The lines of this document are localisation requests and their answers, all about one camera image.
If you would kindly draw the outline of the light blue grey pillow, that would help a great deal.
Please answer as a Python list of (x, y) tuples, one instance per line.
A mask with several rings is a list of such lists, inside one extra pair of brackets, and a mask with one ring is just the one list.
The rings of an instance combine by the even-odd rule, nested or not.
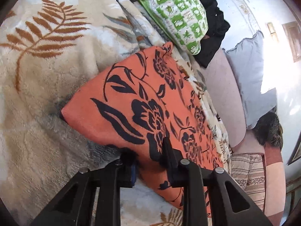
[(234, 74), (244, 110), (246, 127), (253, 129), (258, 120), (277, 106), (277, 92), (262, 90), (264, 75), (264, 35), (258, 30), (224, 54)]

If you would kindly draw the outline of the beige wall switch plate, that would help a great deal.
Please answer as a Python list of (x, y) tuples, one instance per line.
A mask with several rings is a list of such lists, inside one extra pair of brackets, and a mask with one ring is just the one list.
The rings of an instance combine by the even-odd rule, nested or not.
[(271, 35), (276, 35), (276, 34), (277, 34), (277, 33), (276, 33), (276, 30), (275, 30), (275, 28), (274, 28), (274, 25), (273, 25), (271, 22), (269, 22), (269, 23), (267, 24), (267, 26), (268, 26), (268, 29), (269, 29), (269, 32), (270, 32)]

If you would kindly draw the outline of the pink quilted bolster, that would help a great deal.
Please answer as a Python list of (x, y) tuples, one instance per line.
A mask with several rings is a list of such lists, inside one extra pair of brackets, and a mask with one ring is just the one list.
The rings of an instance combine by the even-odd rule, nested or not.
[(238, 86), (221, 48), (201, 73), (213, 106), (228, 132), (230, 147), (234, 148), (244, 139), (246, 123)]

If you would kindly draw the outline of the striped floral cushion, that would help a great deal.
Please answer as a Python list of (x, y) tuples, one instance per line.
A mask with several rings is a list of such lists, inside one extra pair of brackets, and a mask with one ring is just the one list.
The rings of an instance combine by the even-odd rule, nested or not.
[(231, 158), (231, 177), (264, 211), (266, 178), (263, 156), (253, 153), (233, 155)]

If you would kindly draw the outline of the framed wall plaque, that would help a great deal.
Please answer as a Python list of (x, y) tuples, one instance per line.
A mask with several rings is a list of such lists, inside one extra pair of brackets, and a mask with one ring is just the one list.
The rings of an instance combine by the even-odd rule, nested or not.
[(283, 24), (283, 29), (289, 41), (291, 48), (293, 61), (300, 61), (301, 52), (300, 52), (300, 26), (298, 22), (292, 21), (286, 24)]

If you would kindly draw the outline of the orange black floral shirt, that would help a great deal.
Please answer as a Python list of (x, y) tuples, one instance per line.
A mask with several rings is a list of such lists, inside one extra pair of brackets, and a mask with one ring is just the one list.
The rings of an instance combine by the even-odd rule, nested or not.
[(108, 67), (82, 86), (61, 113), (90, 141), (134, 151), (146, 185), (182, 208), (183, 189), (170, 186), (159, 164), (163, 139), (200, 167), (211, 170), (222, 166), (222, 159), (198, 95), (172, 52), (168, 42)]

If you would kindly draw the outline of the green white patterned pillow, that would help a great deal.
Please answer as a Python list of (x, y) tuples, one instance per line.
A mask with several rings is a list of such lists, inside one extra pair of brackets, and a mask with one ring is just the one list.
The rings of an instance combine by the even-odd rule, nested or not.
[(156, 24), (182, 50), (201, 52), (208, 31), (206, 10), (200, 0), (138, 0)]

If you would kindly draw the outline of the black garment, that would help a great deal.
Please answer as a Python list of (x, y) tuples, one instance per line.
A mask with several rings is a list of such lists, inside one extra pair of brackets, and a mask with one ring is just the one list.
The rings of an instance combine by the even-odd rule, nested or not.
[(201, 67), (207, 68), (220, 49), (230, 24), (224, 19), (223, 12), (219, 9), (216, 0), (200, 0), (200, 2), (206, 11), (208, 31), (201, 40), (201, 51), (194, 56), (194, 59)]

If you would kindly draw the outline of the large framed picture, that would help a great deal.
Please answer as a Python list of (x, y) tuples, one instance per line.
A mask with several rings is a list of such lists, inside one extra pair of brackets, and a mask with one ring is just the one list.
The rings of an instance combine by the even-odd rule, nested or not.
[(296, 145), (295, 145), (294, 150), (287, 162), (287, 165), (291, 165), (292, 163), (294, 163), (295, 161), (300, 159), (300, 143), (301, 143), (301, 132), (298, 135)]

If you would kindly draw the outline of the dark furry cushion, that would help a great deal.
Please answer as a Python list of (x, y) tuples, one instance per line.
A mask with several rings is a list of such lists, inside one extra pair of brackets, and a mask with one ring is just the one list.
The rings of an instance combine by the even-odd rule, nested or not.
[(260, 145), (264, 146), (268, 142), (274, 147), (283, 148), (283, 128), (273, 111), (263, 115), (252, 131)]

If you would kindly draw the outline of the pink sofa backrest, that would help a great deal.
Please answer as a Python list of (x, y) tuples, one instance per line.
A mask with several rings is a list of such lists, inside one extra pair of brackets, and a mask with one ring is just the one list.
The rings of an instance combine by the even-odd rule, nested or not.
[(263, 213), (273, 225), (280, 225), (286, 197), (285, 172), (280, 148), (274, 147), (268, 142), (264, 146), (260, 145), (254, 133), (248, 130), (244, 139), (233, 150), (233, 155), (253, 153), (263, 156), (266, 178)]

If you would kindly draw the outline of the beige leaf print blanket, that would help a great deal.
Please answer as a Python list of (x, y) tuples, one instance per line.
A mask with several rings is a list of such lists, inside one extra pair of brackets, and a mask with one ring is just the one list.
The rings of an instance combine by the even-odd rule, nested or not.
[(81, 167), (119, 156), (59, 117), (99, 72), (168, 41), (137, 0), (18, 0), (1, 25), (1, 199), (29, 225)]

